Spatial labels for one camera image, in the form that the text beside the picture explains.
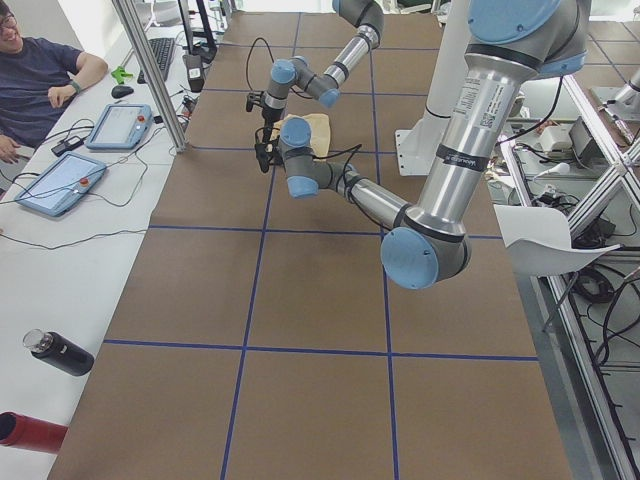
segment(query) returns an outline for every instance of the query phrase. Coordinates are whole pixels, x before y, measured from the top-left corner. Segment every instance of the dark blue t-shirt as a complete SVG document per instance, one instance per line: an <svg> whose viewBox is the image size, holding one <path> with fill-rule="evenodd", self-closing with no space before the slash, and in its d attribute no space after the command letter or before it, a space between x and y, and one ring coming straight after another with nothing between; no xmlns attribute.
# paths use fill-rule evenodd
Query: dark blue t-shirt
<svg viewBox="0 0 640 480"><path fill-rule="evenodd" d="M80 53L44 38L25 38L17 54L0 52L0 133L21 145L38 146L67 106L53 108L47 92L67 85L68 72L78 73Z"/></svg>

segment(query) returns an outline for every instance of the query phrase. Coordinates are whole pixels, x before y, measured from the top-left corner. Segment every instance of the electronic device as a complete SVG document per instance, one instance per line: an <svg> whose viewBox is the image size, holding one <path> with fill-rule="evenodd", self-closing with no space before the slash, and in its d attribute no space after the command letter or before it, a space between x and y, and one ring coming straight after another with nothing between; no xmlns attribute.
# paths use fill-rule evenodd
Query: electronic device
<svg viewBox="0 0 640 480"><path fill-rule="evenodd" d="M538 141L545 153L571 150L571 137L566 125L549 125L542 131Z"/></svg>
<svg viewBox="0 0 640 480"><path fill-rule="evenodd" d="M187 40L187 53L189 55L198 55L202 58L204 63L211 63L218 52L216 41L213 38L213 32L211 31L211 25L209 24L209 17L204 2L197 0L198 12L200 13L200 19L202 20L203 33L196 33L191 27L191 18L189 16L189 0L178 0L180 6L180 15L182 16L182 25L184 28L184 36ZM202 36L205 38L205 45L196 44L194 37Z"/></svg>
<svg viewBox="0 0 640 480"><path fill-rule="evenodd" d="M31 182L15 201L51 217L68 212L104 175L99 160L67 152Z"/></svg>
<svg viewBox="0 0 640 480"><path fill-rule="evenodd" d="M194 93L202 91L204 87L204 69L202 68L202 57L186 53L182 60L187 67L187 80L189 80L189 90Z"/></svg>
<svg viewBox="0 0 640 480"><path fill-rule="evenodd" d="M149 105L107 105L85 145L90 150L130 150L144 138L152 122Z"/></svg>
<svg viewBox="0 0 640 480"><path fill-rule="evenodd" d="M51 147L51 151L56 157L62 156L64 153L75 150L84 143L84 138L80 138L77 135L73 137L60 140L56 145Z"/></svg>
<svg viewBox="0 0 640 480"><path fill-rule="evenodd" d="M133 93L133 88L129 85L116 85L111 89L111 96L113 98L122 98Z"/></svg>
<svg viewBox="0 0 640 480"><path fill-rule="evenodd" d="M604 154L591 135L582 117L578 117L571 129L569 137L573 146L573 153L582 163L588 163L594 159L604 158Z"/></svg>
<svg viewBox="0 0 640 480"><path fill-rule="evenodd" d="M176 46L176 41L169 37L151 38L149 39L149 46L162 74L162 79L166 80L169 76L169 67L171 67L171 62L173 61L173 50ZM137 82L147 83L142 70L138 74Z"/></svg>

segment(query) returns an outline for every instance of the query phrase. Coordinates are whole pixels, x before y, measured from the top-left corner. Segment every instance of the white desk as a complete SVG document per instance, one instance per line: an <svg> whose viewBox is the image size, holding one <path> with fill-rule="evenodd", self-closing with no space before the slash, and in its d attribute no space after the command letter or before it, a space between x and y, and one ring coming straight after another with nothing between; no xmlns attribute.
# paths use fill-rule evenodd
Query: white desk
<svg viewBox="0 0 640 480"><path fill-rule="evenodd" d="M173 29L166 36L175 35ZM113 58L107 57L110 69L116 68L124 58L128 41L119 42L114 50ZM180 84L188 85L181 56L182 51L177 47L166 82L170 95L181 89ZM135 92L123 100L147 103L157 115L149 88L136 83L139 69L135 56L126 69L134 74L126 83ZM108 74L98 85L79 95L52 132L67 129L80 118L96 121L104 106L114 102L110 92L115 84ZM178 106L182 95L173 99ZM157 128L152 126L145 140ZM50 150L54 144L52 141L43 145L27 163L25 171L37 173L50 165L56 159ZM15 203L0 204L0 228L10 237L51 246L97 233L146 229L173 163L172 147L169 135L163 130L139 152L149 169L125 207L117 208L98 197L88 196L61 218L53 219ZM76 151L105 163L113 163L122 156L90 152L84 146ZM92 192L112 202L124 203L142 171L143 165L132 156L126 163L109 168ZM26 185L32 178L25 177L20 183ZM17 186L11 187L3 201L13 199L19 191ZM0 237L0 349L3 352L0 412L14 411L63 425L69 423L88 375L72 377L32 358L22 346L22 337L32 328L53 330L96 355L142 239L143 234L120 234L48 251ZM0 479L44 479L54 460L54 455L46 453L0 447Z"/></svg>

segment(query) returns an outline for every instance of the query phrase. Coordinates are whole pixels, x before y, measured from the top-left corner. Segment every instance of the keyboard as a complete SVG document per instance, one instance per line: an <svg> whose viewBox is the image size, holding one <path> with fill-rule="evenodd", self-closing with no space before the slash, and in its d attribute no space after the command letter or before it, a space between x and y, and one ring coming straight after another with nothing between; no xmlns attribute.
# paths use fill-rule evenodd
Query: keyboard
<svg viewBox="0 0 640 480"><path fill-rule="evenodd" d="M156 57L158 67L160 67L162 79L166 80L173 60L173 49L176 46L176 41L173 38L152 38L149 40L149 45L151 45L153 55ZM142 70L138 74L138 83L146 83Z"/></svg>

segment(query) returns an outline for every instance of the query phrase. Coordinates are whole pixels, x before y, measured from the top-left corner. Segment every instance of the glasses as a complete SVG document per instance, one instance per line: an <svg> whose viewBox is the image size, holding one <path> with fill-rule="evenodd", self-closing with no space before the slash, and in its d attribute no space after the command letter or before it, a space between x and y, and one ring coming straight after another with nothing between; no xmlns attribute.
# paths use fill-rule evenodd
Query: glasses
<svg viewBox="0 0 640 480"><path fill-rule="evenodd" d="M13 13L7 13L7 16L0 21L0 30L3 28L15 28L18 25L18 21Z"/></svg>

